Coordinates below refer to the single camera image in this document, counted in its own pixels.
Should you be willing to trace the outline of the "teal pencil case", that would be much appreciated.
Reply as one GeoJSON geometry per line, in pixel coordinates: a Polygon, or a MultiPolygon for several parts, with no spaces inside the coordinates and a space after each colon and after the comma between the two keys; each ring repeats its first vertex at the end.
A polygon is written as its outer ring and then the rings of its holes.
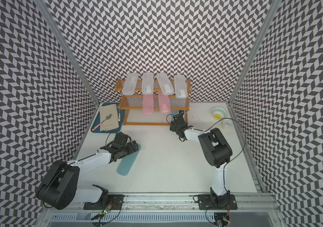
{"type": "Polygon", "coordinates": [[[136,151],[136,152],[134,152],[134,153],[132,153],[130,155],[125,156],[121,160],[121,162],[120,162],[120,164],[119,164],[119,166],[118,166],[118,168],[116,170],[116,172],[119,175],[127,176],[129,174],[133,164],[136,161],[136,158],[138,157],[139,151],[141,149],[141,145],[139,143],[137,143],[137,145],[138,145],[138,151],[136,151]]]}

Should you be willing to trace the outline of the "pink pencil case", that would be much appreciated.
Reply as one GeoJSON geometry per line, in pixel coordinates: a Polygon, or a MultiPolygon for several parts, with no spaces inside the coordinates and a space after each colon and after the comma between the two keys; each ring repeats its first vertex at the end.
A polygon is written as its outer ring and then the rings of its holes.
{"type": "Polygon", "coordinates": [[[152,115],[154,113],[154,96],[153,96],[153,94],[143,95],[142,111],[143,111],[144,115],[152,115]]]}
{"type": "Polygon", "coordinates": [[[159,110],[161,113],[170,113],[171,112],[171,105],[169,96],[164,95],[162,92],[158,93],[158,103],[159,103],[159,110]]]}

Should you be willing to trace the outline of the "clear pencil case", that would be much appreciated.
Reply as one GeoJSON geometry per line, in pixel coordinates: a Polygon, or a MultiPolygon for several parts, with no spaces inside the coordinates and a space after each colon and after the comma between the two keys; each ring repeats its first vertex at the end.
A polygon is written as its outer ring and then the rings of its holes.
{"type": "Polygon", "coordinates": [[[146,72],[142,75],[142,94],[151,95],[154,93],[154,74],[146,72]]]}
{"type": "Polygon", "coordinates": [[[188,87],[184,75],[174,76],[174,87],[176,98],[185,99],[188,97],[188,87]]]}
{"type": "Polygon", "coordinates": [[[130,73],[127,75],[122,89],[122,94],[124,96],[134,95],[139,76],[138,73],[130,73]]]}
{"type": "Polygon", "coordinates": [[[159,73],[156,75],[156,78],[163,95],[169,96],[174,93],[174,88],[166,73],[159,73]]]}

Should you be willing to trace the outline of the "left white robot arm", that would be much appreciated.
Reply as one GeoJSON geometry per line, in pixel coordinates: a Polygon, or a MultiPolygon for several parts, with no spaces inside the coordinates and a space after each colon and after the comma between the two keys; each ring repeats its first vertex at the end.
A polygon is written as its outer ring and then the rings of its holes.
{"type": "Polygon", "coordinates": [[[35,191],[36,198],[48,208],[62,210],[70,204],[83,203],[84,210],[104,209],[109,203],[109,191],[99,185],[80,186],[79,179],[100,166],[140,151],[136,141],[119,132],[113,141],[100,147],[93,154],[69,162],[58,160],[49,168],[35,191]]]}

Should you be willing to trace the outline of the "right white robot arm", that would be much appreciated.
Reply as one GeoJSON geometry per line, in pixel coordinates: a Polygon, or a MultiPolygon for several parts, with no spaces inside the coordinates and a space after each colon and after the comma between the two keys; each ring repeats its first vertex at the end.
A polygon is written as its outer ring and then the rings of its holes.
{"type": "Polygon", "coordinates": [[[224,208],[231,201],[231,193],[227,189],[225,171],[233,154],[230,145],[220,129],[214,125],[207,130],[194,128],[184,120],[184,112],[172,115],[170,131],[175,132],[179,140],[198,142],[208,164],[213,167],[213,180],[210,188],[210,200],[214,207],[224,208]]]}

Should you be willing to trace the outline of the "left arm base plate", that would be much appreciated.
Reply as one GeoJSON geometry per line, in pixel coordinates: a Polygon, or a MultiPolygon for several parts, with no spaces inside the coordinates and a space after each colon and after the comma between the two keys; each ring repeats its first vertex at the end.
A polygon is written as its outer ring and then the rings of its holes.
{"type": "Polygon", "coordinates": [[[124,201],[124,197],[125,196],[123,194],[112,194],[112,195],[102,196],[95,203],[90,203],[90,202],[85,203],[83,209],[101,211],[101,210],[104,210],[108,204],[110,205],[114,204],[115,207],[112,207],[111,209],[120,210],[124,201]]]}

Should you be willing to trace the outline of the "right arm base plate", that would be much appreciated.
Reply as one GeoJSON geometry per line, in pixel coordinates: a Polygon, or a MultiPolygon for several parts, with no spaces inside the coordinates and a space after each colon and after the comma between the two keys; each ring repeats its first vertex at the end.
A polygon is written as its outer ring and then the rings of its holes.
{"type": "Polygon", "coordinates": [[[207,194],[199,194],[197,195],[198,199],[198,207],[199,210],[205,211],[207,209],[215,209],[215,210],[237,210],[237,201],[235,199],[235,195],[231,194],[228,196],[227,200],[223,201],[221,205],[214,205],[210,195],[207,194]]]}

